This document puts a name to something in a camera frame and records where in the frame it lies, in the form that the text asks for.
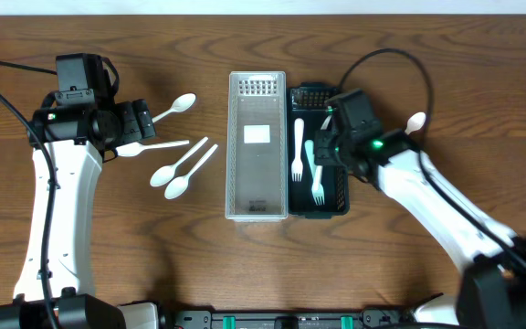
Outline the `white plastic spoon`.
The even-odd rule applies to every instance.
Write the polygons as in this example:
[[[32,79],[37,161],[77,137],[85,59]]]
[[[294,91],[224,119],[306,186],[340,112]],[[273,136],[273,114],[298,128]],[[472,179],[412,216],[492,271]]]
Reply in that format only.
[[[153,117],[153,123],[156,123],[166,117],[169,114],[180,113],[189,110],[196,101],[196,95],[194,93],[186,93],[174,100],[171,107],[163,113]]]
[[[208,161],[208,159],[216,152],[217,149],[217,144],[211,146],[186,175],[176,177],[166,187],[164,191],[164,197],[168,200],[171,200],[181,196],[189,187],[191,177]]]
[[[177,162],[174,164],[169,164],[162,166],[157,171],[154,172],[150,179],[150,186],[159,187],[166,185],[170,180],[174,178],[177,167],[181,165],[185,160],[192,156],[196,151],[198,151],[206,142],[208,137],[204,137],[198,143],[196,143],[189,151],[187,151]]]
[[[153,149],[163,149],[163,148],[172,148],[177,146],[184,146],[189,144],[188,140],[181,141],[172,141],[172,142],[163,142],[163,143],[153,143],[153,144],[141,144],[139,142],[127,143],[122,146],[115,148],[114,153],[117,156],[121,157],[135,157],[142,153],[143,151],[153,150]]]

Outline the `white wooden fork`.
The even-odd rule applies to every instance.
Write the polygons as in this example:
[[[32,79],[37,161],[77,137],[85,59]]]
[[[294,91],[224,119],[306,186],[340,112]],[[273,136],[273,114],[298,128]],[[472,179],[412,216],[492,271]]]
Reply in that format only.
[[[300,182],[303,175],[303,162],[301,160],[301,149],[303,143],[305,122],[301,118],[294,121],[294,159],[291,163],[291,178],[293,182]]]
[[[322,169],[323,167],[321,165],[318,165],[316,167],[311,188],[314,203],[316,206],[322,206],[324,204],[324,189],[323,185],[321,184]]]

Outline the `white wooden spoon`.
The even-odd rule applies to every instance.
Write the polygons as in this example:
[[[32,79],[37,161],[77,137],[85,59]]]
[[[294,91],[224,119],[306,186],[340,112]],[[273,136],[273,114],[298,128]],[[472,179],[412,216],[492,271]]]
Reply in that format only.
[[[421,130],[426,123],[426,114],[422,111],[413,114],[407,121],[405,127],[405,134],[409,135],[411,133]]]

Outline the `white plastic spoon top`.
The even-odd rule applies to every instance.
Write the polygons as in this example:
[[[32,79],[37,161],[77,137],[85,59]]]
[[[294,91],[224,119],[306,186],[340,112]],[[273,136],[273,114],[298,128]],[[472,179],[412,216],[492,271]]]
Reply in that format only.
[[[180,113],[189,110],[196,101],[196,95],[194,93],[186,93],[174,100],[171,107],[163,113],[153,117],[153,123],[156,123],[166,117],[169,114]]]

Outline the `pale mint plastic fork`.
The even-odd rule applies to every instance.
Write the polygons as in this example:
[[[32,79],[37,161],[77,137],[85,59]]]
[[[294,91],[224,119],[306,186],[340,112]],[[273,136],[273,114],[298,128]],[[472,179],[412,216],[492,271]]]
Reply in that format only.
[[[304,143],[304,148],[306,152],[308,165],[310,168],[311,179],[314,179],[316,172],[316,164],[314,162],[314,142],[312,140],[307,140]]]

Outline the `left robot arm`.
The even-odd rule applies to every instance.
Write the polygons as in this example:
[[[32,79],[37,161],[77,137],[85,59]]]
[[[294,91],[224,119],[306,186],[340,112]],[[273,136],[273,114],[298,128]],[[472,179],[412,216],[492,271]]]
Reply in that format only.
[[[58,89],[28,123],[36,187],[30,239],[0,328],[123,328],[96,298],[90,263],[94,194],[107,152],[156,135],[145,100],[118,103],[119,75],[100,55],[56,58]]]

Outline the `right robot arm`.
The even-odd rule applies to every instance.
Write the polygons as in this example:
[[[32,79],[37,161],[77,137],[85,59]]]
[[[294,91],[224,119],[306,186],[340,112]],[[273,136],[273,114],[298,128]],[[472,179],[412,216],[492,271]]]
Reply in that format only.
[[[458,297],[440,295],[407,315],[413,327],[526,328],[526,238],[452,186],[400,129],[385,132],[361,90],[324,102],[318,167],[341,166],[412,214],[461,273]]]

